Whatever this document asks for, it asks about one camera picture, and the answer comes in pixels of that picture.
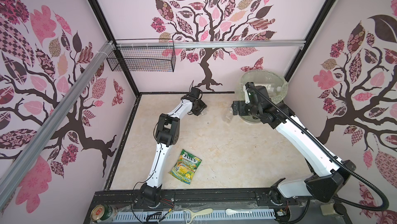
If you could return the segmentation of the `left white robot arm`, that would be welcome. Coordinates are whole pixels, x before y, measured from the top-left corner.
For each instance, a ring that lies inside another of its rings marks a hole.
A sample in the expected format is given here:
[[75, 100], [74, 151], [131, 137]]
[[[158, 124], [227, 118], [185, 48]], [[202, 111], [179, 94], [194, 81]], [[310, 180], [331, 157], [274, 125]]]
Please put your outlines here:
[[181, 120], [189, 113], [200, 115], [206, 107], [201, 93], [197, 96], [189, 93], [181, 98], [180, 103], [171, 112], [159, 116], [154, 132], [156, 153], [149, 176], [142, 182], [139, 191], [142, 198], [151, 202], [160, 199], [166, 161], [172, 147], [179, 140]]

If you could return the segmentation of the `clear capless bottle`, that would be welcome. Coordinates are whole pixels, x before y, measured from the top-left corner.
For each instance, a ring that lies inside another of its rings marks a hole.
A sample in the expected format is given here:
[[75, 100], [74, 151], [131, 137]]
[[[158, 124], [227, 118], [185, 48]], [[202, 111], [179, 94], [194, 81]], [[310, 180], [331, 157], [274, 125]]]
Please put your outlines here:
[[282, 92], [282, 87], [275, 84], [265, 84], [264, 87], [267, 89], [270, 98], [275, 98]]

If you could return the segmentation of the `green label small bottle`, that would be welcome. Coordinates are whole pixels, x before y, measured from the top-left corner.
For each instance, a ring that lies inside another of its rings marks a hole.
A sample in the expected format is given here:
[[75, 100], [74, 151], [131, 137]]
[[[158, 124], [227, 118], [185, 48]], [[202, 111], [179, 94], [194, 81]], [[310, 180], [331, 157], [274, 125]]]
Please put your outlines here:
[[224, 115], [223, 115], [223, 121], [226, 123], [231, 123], [233, 117], [234, 117], [233, 108], [232, 107], [226, 108]]

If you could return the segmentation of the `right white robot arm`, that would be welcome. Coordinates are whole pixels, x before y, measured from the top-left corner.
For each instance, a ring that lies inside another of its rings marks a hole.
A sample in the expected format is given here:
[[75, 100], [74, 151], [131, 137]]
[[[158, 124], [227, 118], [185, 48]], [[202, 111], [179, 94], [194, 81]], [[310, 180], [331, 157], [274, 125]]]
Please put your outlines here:
[[296, 180], [280, 180], [274, 187], [284, 198], [291, 197], [313, 197], [321, 202], [329, 202], [350, 178], [350, 173], [343, 169], [331, 158], [336, 159], [349, 170], [356, 169], [353, 162], [343, 161], [325, 147], [319, 147], [314, 141], [300, 130], [295, 123], [303, 126], [294, 112], [284, 103], [277, 104], [282, 111], [279, 112], [274, 106], [263, 107], [263, 114], [255, 112], [257, 108], [245, 101], [234, 101], [231, 105], [233, 115], [249, 116], [270, 125], [274, 130], [283, 135], [305, 158], [311, 166], [311, 175]]

